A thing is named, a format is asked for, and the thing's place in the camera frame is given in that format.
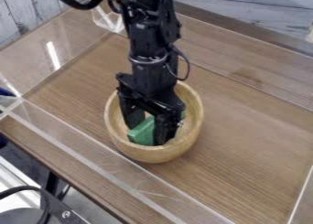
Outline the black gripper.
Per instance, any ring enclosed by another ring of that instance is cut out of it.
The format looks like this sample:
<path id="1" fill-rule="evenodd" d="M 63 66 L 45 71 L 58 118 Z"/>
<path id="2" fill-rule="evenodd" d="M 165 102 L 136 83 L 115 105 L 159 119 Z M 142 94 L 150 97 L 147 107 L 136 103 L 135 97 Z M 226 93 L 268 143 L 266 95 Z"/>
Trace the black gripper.
<path id="1" fill-rule="evenodd" d="M 165 145 L 177 135 L 186 105 L 174 88 L 178 76 L 178 58 L 130 58 L 131 73 L 119 73 L 118 95 L 124 123 L 134 129 L 148 112 L 154 115 L 152 142 Z"/>

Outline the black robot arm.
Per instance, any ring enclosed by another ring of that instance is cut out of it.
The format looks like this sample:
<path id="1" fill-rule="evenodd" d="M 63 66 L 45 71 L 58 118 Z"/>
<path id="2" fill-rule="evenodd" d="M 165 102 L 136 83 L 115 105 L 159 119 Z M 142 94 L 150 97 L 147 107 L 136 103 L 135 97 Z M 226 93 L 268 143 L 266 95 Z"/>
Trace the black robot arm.
<path id="1" fill-rule="evenodd" d="M 175 42 L 181 38 L 181 23 L 174 0 L 60 0 L 78 10 L 90 10 L 107 2 L 122 16 L 130 39 L 128 59 L 132 72 L 118 73 L 120 112 L 127 127 L 134 130 L 150 114 L 154 116 L 151 143 L 163 145 L 175 137 L 186 105 L 175 94 L 178 58 Z"/>

